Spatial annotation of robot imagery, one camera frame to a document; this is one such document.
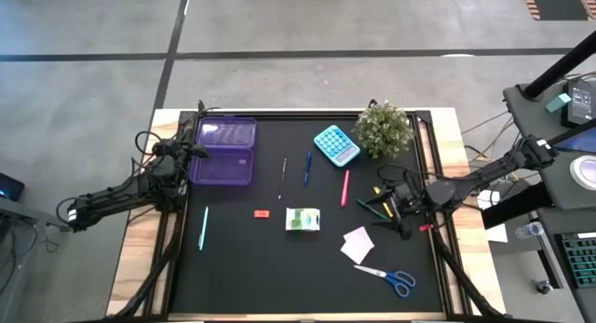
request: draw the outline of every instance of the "tape roll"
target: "tape roll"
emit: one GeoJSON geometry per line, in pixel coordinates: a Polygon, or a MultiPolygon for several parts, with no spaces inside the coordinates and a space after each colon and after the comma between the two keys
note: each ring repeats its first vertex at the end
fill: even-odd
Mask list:
{"type": "Polygon", "coordinates": [[[591,191],[596,191],[596,156],[580,156],[571,163],[569,171],[577,184],[591,191]]]}

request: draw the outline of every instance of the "wooden table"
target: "wooden table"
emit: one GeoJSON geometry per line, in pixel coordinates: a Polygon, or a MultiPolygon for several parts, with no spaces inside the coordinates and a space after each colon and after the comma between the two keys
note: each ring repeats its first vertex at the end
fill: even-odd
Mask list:
{"type": "MultiPolygon", "coordinates": [[[[467,156],[464,150],[459,124],[454,108],[416,108],[406,110],[428,110],[431,112],[434,133],[439,147],[439,157],[443,174],[448,177],[462,176],[469,173],[467,165],[467,156]]],[[[160,109],[156,110],[151,131],[162,138],[168,138],[176,133],[178,127],[178,118],[183,109],[160,109]]],[[[421,126],[422,142],[425,148],[426,162],[429,171],[433,171],[433,159],[429,150],[430,142],[428,131],[425,126],[421,126]]],[[[154,137],[149,138],[147,150],[156,142],[154,137]]],[[[476,203],[470,198],[468,203],[476,203]]],[[[135,209],[130,213],[134,217],[147,209],[135,209]]],[[[481,294],[488,300],[492,307],[501,313],[505,313],[505,305],[501,296],[501,290],[494,269],[493,257],[488,245],[488,239],[482,223],[480,213],[475,209],[460,208],[454,215],[454,226],[457,236],[462,263],[467,275],[481,294]]],[[[115,281],[112,287],[112,294],[109,299],[106,315],[115,314],[120,310],[134,294],[146,278],[150,268],[156,244],[156,233],[159,224],[159,213],[151,211],[141,216],[127,227],[125,233],[120,259],[118,262],[115,281]]],[[[166,271],[160,276],[156,286],[156,296],[154,299],[153,311],[158,313],[161,307],[166,271]]],[[[462,304],[459,297],[459,288],[455,276],[446,266],[448,271],[449,286],[454,302],[456,313],[462,313],[462,304]]],[[[176,320],[304,320],[304,319],[368,319],[368,320],[387,320],[387,319],[443,319],[443,313],[369,313],[369,314],[292,314],[292,315],[181,315],[171,314],[169,319],[176,320]]]]}

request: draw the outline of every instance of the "potted plant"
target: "potted plant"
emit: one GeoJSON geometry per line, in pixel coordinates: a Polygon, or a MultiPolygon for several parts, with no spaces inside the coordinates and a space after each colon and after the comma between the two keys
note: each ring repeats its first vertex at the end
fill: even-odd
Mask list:
{"type": "Polygon", "coordinates": [[[389,101],[377,104],[372,100],[359,115],[352,132],[373,159],[379,155],[396,157],[399,151],[408,150],[408,142],[413,138],[410,120],[389,101]]]}

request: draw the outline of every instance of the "blue scissors handle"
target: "blue scissors handle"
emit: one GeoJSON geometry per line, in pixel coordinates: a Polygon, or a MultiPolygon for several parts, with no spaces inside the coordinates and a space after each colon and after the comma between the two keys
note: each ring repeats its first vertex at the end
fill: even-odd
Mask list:
{"type": "Polygon", "coordinates": [[[416,279],[403,271],[387,272],[385,280],[393,286],[393,290],[399,297],[407,298],[410,295],[410,289],[416,286],[416,279]]]}

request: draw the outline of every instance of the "concrete floor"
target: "concrete floor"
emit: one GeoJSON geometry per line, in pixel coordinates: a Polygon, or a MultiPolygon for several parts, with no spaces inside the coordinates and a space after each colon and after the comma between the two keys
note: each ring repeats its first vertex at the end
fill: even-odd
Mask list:
{"type": "MultiPolygon", "coordinates": [[[[164,53],[179,4],[0,0],[0,55],[164,53]]],[[[523,0],[190,0],[178,51],[572,47],[591,31],[587,21],[532,20],[523,0]]],[[[199,99],[222,107],[354,107],[376,98],[404,107],[453,106],[466,129],[505,111],[504,87],[531,81],[558,58],[177,61],[164,107],[195,107],[199,99]]],[[[0,62],[0,171],[27,184],[22,202],[53,213],[67,196],[126,178],[163,66],[0,62]]],[[[596,60],[580,67],[593,69],[596,60]]],[[[465,142],[483,147],[505,120],[465,135],[465,142]]],[[[511,128],[504,135],[495,156],[515,134],[511,128]]],[[[33,253],[20,321],[102,317],[124,227],[121,215],[83,234],[50,232],[61,249],[33,253]]],[[[535,299],[519,291],[527,286],[521,278],[540,278],[532,275],[539,261],[508,257],[534,267],[512,276],[512,264],[501,259],[495,265],[509,312],[542,317],[520,305],[535,299]]],[[[576,307],[561,297],[539,302],[576,321],[576,307]]]]}

